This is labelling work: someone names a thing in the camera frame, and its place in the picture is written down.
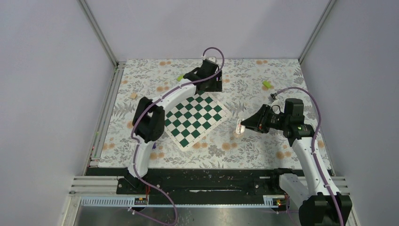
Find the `white earbud case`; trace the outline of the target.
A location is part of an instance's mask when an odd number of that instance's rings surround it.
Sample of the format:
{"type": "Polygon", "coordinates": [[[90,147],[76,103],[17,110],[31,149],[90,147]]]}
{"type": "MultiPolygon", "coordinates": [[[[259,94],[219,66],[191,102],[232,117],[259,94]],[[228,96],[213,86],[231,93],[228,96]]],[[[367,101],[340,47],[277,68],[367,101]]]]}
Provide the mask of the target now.
{"type": "Polygon", "coordinates": [[[238,119],[238,120],[237,120],[235,133],[238,134],[238,135],[243,134],[244,131],[245,131],[245,126],[242,125],[242,121],[243,121],[243,120],[244,120],[244,119],[238,119]]]}

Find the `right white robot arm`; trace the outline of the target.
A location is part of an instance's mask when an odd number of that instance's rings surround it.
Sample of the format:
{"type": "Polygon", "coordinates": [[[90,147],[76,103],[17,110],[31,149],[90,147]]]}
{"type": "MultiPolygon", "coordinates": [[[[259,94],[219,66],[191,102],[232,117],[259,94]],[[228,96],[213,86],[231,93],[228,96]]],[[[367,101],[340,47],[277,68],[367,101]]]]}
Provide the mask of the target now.
{"type": "Polygon", "coordinates": [[[284,111],[275,113],[272,106],[263,104],[251,117],[241,120],[240,127],[258,133],[280,130],[298,157],[307,185],[297,175],[283,173],[270,180],[276,194],[285,192],[299,208],[303,226],[344,226],[352,208],[348,195],[343,195],[319,154],[312,125],[304,122],[304,104],[297,98],[285,100],[284,111]]]}

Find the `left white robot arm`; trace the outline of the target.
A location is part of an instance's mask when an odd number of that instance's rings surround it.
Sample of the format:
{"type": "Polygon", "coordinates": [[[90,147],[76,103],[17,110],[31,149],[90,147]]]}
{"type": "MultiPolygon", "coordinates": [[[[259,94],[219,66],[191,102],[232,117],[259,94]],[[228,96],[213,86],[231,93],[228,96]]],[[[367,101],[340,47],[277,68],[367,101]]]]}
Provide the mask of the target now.
{"type": "Polygon", "coordinates": [[[214,83],[221,80],[223,66],[204,59],[200,67],[186,73],[171,90],[154,98],[143,97],[139,100],[131,132],[136,148],[128,166],[133,176],[128,181],[128,188],[132,192],[139,194],[145,190],[146,181],[142,177],[148,172],[154,143],[164,133],[166,114],[187,98],[209,91],[214,83]]]}

